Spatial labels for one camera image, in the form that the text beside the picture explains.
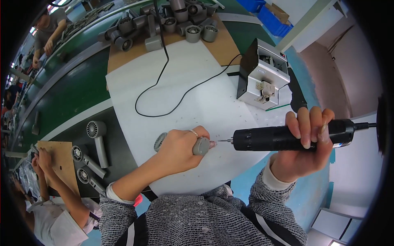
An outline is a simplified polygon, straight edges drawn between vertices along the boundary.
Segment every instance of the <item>white cuff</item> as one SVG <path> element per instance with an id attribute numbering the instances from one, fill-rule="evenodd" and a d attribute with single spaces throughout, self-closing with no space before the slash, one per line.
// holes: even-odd
<path id="1" fill-rule="evenodd" d="M 277 179 L 271 172 L 271 165 L 273 164 L 274 160 L 276 159 L 277 153 L 271 155 L 269 158 L 266 167 L 263 171 L 263 182 L 266 184 L 270 189 L 276 191 L 283 191 L 286 190 L 292 183 L 294 182 L 283 182 Z"/>
<path id="2" fill-rule="evenodd" d="M 112 200 L 115 200 L 117 202 L 133 205 L 134 201 L 123 200 L 123 199 L 119 198 L 117 194 L 115 194 L 115 192 L 112 189 L 113 183 L 115 183 L 115 182 L 110 183 L 110 185 L 107 187 L 107 197 L 111 198 Z"/>

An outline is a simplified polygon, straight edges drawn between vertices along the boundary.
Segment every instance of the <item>cardboard box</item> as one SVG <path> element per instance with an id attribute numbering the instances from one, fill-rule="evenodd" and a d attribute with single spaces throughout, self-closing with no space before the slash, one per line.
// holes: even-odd
<path id="1" fill-rule="evenodd" d="M 290 25 L 289 15 L 284 12 L 281 8 L 279 8 L 276 4 L 269 5 L 268 3 L 265 4 L 265 7 L 271 11 L 276 17 L 278 17 L 279 21 L 282 24 Z"/>

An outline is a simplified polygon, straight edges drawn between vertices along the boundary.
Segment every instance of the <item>workbench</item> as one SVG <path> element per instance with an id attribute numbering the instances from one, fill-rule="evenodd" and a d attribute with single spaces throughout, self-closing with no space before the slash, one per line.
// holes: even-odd
<path id="1" fill-rule="evenodd" d="M 27 91 L 26 108 L 28 108 L 36 98 L 44 85 L 49 82 L 53 76 L 56 76 L 57 73 L 62 72 L 65 64 L 97 43 L 97 34 L 105 31 L 115 19 L 120 18 L 124 10 L 132 8 L 139 12 L 139 8 L 149 2 L 151 1 L 142 0 L 131 4 L 132 6 L 128 5 L 116 10 L 111 9 L 111 13 L 98 18 L 91 26 L 82 29 L 75 34 L 74 37 L 69 39 L 67 43 L 61 46 L 47 60 L 45 67 L 38 73 L 33 85 Z M 166 1 L 159 0 L 158 4 L 160 5 L 164 2 Z M 236 0 L 221 0 L 220 2 L 225 6 L 225 9 L 219 8 L 217 10 L 219 13 L 250 15 L 250 13 Z M 259 24 L 244 22 L 224 22 L 224 24 L 241 54 L 246 51 L 255 38 L 261 39 L 273 46 L 275 45 Z M 19 147 L 18 142 L 15 141 L 13 146 L 9 146 L 9 150 L 14 152 L 27 152 L 30 149 L 30 144 L 35 144 L 39 140 L 71 141 L 74 145 L 86 144 L 89 149 L 89 155 L 97 160 L 94 140 L 87 136 L 85 130 L 86 124 L 90 120 L 102 120 L 107 125 L 104 145 L 111 165 L 111 167 L 108 168 L 109 174 L 104 178 L 102 184 L 106 186 L 110 182 L 134 170 L 137 165 L 120 129 L 113 107 L 103 106 L 103 109 L 105 109 L 104 111 L 93 116 L 89 115 L 77 124 L 70 123 L 67 129 L 67 122 L 81 112 L 94 106 L 101 107 L 103 104 L 108 104 L 110 94 L 106 90 L 105 75 L 107 74 L 109 52 L 109 47 L 102 48 L 56 81 L 38 101 L 24 124 L 20 127 L 21 131 L 19 134 L 23 135 L 23 146 Z M 65 54 L 63 59 L 58 57 L 58 54 L 61 53 Z M 301 103 L 306 104 L 299 86 L 295 87 L 294 90 L 297 92 L 292 89 L 293 95 L 299 97 Z M 39 135 L 33 135 L 31 131 L 36 111 L 40 112 Z M 64 130 L 53 135 L 54 132 L 52 131 L 56 128 L 59 129 L 60 126 L 62 126 Z M 13 139 L 10 139 L 9 142 L 10 145 L 12 145 Z M 82 197 L 97 196 L 97 192 L 91 186 L 83 185 L 79 181 L 78 186 Z"/>

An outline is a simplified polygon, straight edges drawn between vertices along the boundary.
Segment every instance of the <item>wooden board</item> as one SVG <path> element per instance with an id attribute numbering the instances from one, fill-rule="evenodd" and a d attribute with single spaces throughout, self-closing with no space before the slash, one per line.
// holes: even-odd
<path id="1" fill-rule="evenodd" d="M 52 157 L 52 167 L 57 176 L 78 196 L 79 189 L 76 182 L 74 161 L 71 156 L 72 142 L 38 141 L 38 148 L 45 148 Z M 48 186 L 50 180 L 45 177 Z"/>
<path id="2" fill-rule="evenodd" d="M 209 43 L 201 38 L 201 41 L 205 44 L 205 46 L 208 48 L 208 50 L 211 52 L 211 54 L 215 57 L 215 59 L 221 66 L 227 66 L 230 61 L 240 52 L 235 45 L 230 33 L 226 29 L 223 22 L 219 19 L 217 14 L 214 14 L 211 18 L 217 21 L 216 27 L 219 29 L 216 40 L 213 43 Z M 147 34 L 144 33 L 140 35 L 136 40 L 133 41 L 133 47 L 128 52 L 120 51 L 114 45 L 111 45 L 110 57 L 108 58 L 107 73 L 110 73 L 115 69 L 128 63 L 129 61 L 148 53 L 145 48 L 146 38 L 148 38 Z M 166 45 L 185 39 L 186 37 L 181 37 L 178 33 L 164 33 L 164 42 Z M 239 65 L 240 62 L 241 56 L 235 59 L 231 63 L 231 65 Z"/>

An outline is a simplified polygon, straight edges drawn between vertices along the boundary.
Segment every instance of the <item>electric screwdriver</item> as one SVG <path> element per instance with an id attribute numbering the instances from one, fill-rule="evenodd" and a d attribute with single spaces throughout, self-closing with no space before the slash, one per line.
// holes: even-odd
<path id="1" fill-rule="evenodd" d="M 376 123 L 353 123 L 350 119 L 332 120 L 328 123 L 328 132 L 333 148 L 347 146 L 353 140 L 355 131 L 376 127 Z M 279 151 L 305 150 L 316 151 L 316 143 L 311 142 L 310 148 L 305 149 L 301 140 L 290 132 L 287 126 L 272 126 L 236 130 L 232 138 L 219 140 L 230 142 L 236 150 L 245 151 Z"/>

